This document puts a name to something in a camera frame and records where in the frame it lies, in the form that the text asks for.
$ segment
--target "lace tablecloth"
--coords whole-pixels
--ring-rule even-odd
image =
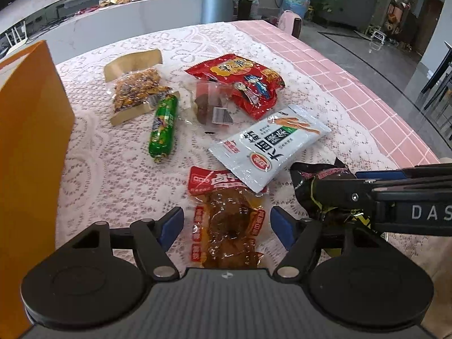
[[[380,153],[369,131],[352,121],[333,96],[232,24],[214,23],[134,37],[57,65],[76,114],[60,187],[57,247],[98,220],[108,221],[111,227],[126,227],[144,217],[159,219],[172,207],[181,206],[186,223],[169,256],[180,271],[190,265],[190,222],[195,203],[187,195],[188,172],[194,165],[224,168],[207,151],[217,138],[179,119],[173,154],[168,161],[155,164],[147,151],[152,114],[117,127],[111,127],[108,120],[111,98],[105,90],[103,67],[121,55],[149,49],[161,50],[163,65],[158,69],[166,84],[177,89],[187,78],[184,69],[229,52],[278,71],[286,88],[281,90],[277,105],[299,104],[332,130],[330,135],[300,152],[297,161],[331,163],[337,156],[353,172],[396,167]],[[189,107],[189,97],[183,89],[180,93],[180,112],[184,113]],[[240,110],[233,116],[238,130],[253,123]],[[304,213],[295,200],[287,169],[270,183],[270,200],[272,205],[280,205],[294,216]],[[390,241],[408,255],[415,255],[423,237],[392,235]],[[270,269],[285,253],[271,232],[258,250],[268,257]],[[129,252],[115,254],[132,260]]]

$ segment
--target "trash can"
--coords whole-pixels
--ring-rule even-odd
[[[203,0],[201,6],[202,24],[232,21],[234,18],[234,0]]]

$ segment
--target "orange box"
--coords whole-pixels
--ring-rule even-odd
[[[0,62],[0,338],[29,326],[26,273],[55,250],[58,193],[74,113],[46,42]]]

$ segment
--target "black snack bag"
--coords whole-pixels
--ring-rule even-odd
[[[360,210],[345,210],[334,205],[321,205],[312,195],[316,180],[319,179],[355,179],[349,168],[336,158],[334,164],[294,163],[290,175],[295,197],[312,219],[322,221],[325,225],[341,225],[357,216]]]

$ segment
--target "white snack bag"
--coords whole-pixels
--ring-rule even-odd
[[[254,192],[260,192],[301,149],[328,134],[329,127],[290,105],[214,143],[209,151]]]

